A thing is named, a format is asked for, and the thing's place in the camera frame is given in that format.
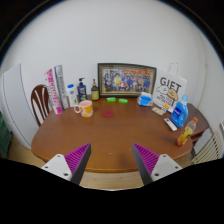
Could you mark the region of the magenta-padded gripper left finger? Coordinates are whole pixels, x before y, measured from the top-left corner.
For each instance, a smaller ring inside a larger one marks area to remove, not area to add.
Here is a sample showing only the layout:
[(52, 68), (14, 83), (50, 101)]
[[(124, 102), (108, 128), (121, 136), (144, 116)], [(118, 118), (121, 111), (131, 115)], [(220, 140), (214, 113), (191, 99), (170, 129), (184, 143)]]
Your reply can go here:
[(42, 169), (79, 185), (89, 157), (91, 144), (85, 144), (66, 155), (56, 154)]

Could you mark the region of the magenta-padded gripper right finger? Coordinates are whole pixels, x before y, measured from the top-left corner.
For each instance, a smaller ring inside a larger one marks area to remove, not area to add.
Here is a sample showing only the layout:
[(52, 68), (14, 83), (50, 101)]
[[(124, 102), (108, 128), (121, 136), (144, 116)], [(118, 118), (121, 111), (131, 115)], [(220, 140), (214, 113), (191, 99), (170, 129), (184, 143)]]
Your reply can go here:
[(144, 185), (148, 185), (182, 169), (167, 154), (158, 155), (138, 144), (132, 145), (132, 154)]

